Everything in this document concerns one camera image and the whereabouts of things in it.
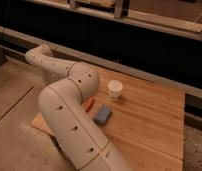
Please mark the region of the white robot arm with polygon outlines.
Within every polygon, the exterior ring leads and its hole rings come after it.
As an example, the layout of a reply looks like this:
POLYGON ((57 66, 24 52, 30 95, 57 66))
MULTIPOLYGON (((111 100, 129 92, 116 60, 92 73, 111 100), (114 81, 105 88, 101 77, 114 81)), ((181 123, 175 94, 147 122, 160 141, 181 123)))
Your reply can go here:
POLYGON ((97 71, 84 62, 55 58, 46 44, 27 51, 25 58, 28 63, 60 77, 40 92, 38 106, 75 169, 134 171, 82 107, 99 88, 97 71))

